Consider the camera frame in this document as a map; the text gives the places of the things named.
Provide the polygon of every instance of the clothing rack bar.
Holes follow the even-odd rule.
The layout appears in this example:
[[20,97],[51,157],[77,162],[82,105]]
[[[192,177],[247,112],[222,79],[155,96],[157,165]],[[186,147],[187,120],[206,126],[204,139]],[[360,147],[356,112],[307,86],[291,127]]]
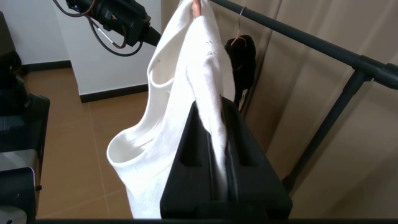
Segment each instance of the clothing rack bar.
[[335,44],[322,40],[318,37],[310,35],[306,32],[298,30],[294,27],[288,26],[270,17],[264,16],[258,12],[244,9],[243,6],[235,4],[228,0],[211,0],[212,2],[225,7],[242,16],[266,26],[282,35],[290,37],[314,50],[317,50],[325,55],[328,55],[340,62],[343,62],[354,69],[354,73],[343,88],[341,95],[336,100],[335,104],[323,120],[322,124],[312,137],[310,143],[304,150],[300,159],[292,169],[291,173],[282,180],[284,187],[291,192],[294,188],[295,181],[300,173],[304,170],[313,154],[318,149],[321,142],[324,140],[330,129],[333,127],[340,114],[343,112],[349,101],[361,88],[364,82],[374,80],[388,88],[398,90],[398,66],[391,63],[383,64],[369,58],[367,56],[358,55],[347,49],[339,47]]

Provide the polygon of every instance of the black equipment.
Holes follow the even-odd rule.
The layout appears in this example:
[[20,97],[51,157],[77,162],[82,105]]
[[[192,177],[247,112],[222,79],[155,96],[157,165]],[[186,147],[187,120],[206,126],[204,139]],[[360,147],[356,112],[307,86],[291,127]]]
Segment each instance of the black equipment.
[[[160,34],[150,26],[150,17],[144,7],[135,0],[66,0],[68,7],[78,14],[64,11],[56,0],[53,1],[68,16],[85,16],[100,44],[113,54],[134,55],[143,42],[155,46],[160,39]],[[398,90],[396,65],[390,63],[384,65],[366,56],[357,55],[250,9],[243,10],[242,6],[230,1],[211,1],[329,55],[354,69],[342,94],[293,171],[282,181],[283,184],[264,157],[235,105],[223,99],[223,118],[228,130],[226,168],[229,201],[214,201],[212,189],[216,182],[213,180],[213,156],[209,134],[198,122],[198,111],[194,103],[159,205],[163,220],[35,221],[36,203],[33,200],[34,198],[38,200],[38,191],[41,189],[37,183],[37,177],[41,173],[49,100],[28,94],[22,80],[11,72],[11,59],[0,58],[0,155],[3,152],[16,152],[15,155],[26,158],[24,159],[25,166],[11,167],[6,170],[1,169],[3,161],[0,162],[0,223],[3,221],[2,218],[7,217],[6,215],[15,217],[15,219],[5,220],[8,224],[23,221],[65,224],[264,223],[266,220],[286,219],[292,208],[288,192],[293,189],[296,178],[361,85],[374,80]],[[123,35],[123,44],[114,43],[92,19],[102,24],[105,30],[115,30]],[[118,49],[124,48],[127,44],[134,46],[139,42],[138,49],[131,54],[117,53],[102,43],[95,28]]]

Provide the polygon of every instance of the white garment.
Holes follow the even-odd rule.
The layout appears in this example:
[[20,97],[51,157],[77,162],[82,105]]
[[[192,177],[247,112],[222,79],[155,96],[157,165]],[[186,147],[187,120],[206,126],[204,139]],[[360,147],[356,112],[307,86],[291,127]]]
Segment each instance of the white garment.
[[195,20],[191,5],[192,0],[179,5],[150,61],[143,118],[108,146],[108,160],[126,186],[134,218],[160,218],[160,199],[195,100],[211,134],[221,199],[226,197],[220,95],[234,99],[232,67],[210,3],[202,0],[202,16]]

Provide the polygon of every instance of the tiled floor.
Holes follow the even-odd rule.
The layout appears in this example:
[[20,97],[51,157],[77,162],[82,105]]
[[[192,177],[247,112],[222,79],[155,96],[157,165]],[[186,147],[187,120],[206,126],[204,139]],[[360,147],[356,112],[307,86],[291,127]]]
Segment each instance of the tiled floor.
[[138,123],[147,93],[82,104],[72,69],[24,80],[28,91],[51,101],[37,218],[132,218],[106,147]]

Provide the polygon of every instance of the wire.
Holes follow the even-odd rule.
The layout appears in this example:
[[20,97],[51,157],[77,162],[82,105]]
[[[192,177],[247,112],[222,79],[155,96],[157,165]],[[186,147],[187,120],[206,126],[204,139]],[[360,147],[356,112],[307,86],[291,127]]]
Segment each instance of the wire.
[[78,13],[78,14],[74,14],[74,13],[69,13],[69,12],[65,11],[64,9],[62,9],[62,6],[58,3],[58,0],[52,0],[52,1],[61,10],[61,12],[63,12],[65,15],[70,16],[70,17],[82,17],[82,16],[89,14],[91,12],[91,10],[94,9],[95,4],[97,3],[97,0],[93,0],[93,3],[91,3],[91,6],[87,9],[87,11]]
[[[100,39],[100,37],[98,36],[97,32],[95,31],[94,26],[98,27],[97,24],[95,24],[94,21],[93,21],[90,17],[86,16],[86,18],[88,19],[88,23],[90,24],[91,31],[93,31],[93,34],[94,34],[95,38],[98,40],[98,42],[99,42],[108,52],[111,52],[112,54],[117,55],[117,56],[120,56],[120,57],[130,57],[130,56],[133,56],[133,55],[135,55],[136,53],[138,53],[138,51],[140,51],[140,49],[141,49],[141,47],[142,47],[142,41],[139,42],[138,48],[137,48],[135,51],[133,51],[133,52],[131,52],[131,53],[128,53],[128,54],[121,54],[121,53],[115,52],[114,50],[110,49],[107,45],[104,44],[104,42]],[[123,41],[122,46],[124,45],[124,47],[125,47],[126,44],[127,44],[127,38],[126,38],[126,35],[124,35],[124,41]]]

